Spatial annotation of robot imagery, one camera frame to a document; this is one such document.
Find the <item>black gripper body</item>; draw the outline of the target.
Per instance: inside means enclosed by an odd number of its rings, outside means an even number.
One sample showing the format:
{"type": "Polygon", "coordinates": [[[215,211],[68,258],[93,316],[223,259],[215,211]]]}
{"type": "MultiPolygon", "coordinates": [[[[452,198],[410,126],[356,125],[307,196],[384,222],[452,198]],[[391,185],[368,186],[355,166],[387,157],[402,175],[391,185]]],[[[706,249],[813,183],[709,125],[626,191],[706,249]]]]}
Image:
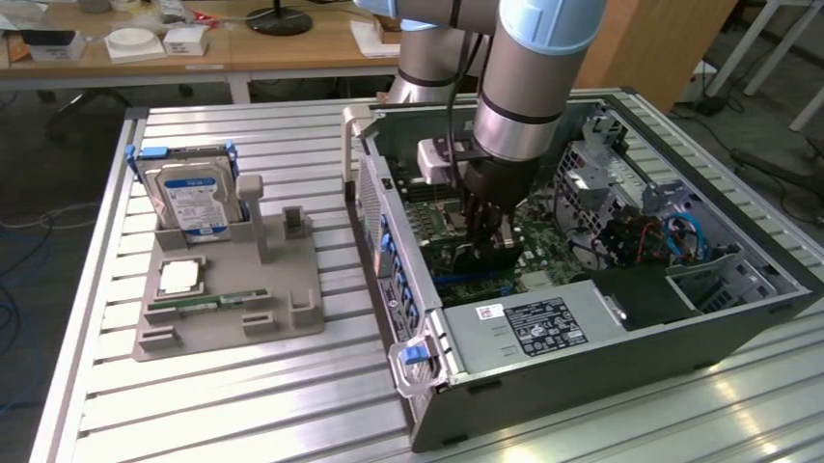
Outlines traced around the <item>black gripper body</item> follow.
{"type": "Polygon", "coordinates": [[[537,172],[537,158],[522,162],[495,157],[470,160],[463,176],[468,204],[514,210],[529,194],[537,172]]]}

